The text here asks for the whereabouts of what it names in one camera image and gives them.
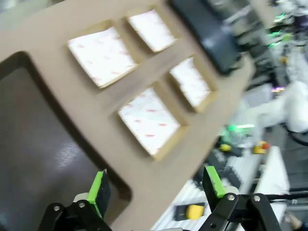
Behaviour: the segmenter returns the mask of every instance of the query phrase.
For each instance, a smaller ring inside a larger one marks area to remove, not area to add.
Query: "screw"
[[[235,197],[234,197],[233,195],[229,195],[229,196],[228,196],[228,200],[229,200],[229,201],[233,201],[234,199],[235,199]]]
[[[255,201],[260,201],[261,198],[260,198],[259,196],[254,196],[254,200],[255,200]]]

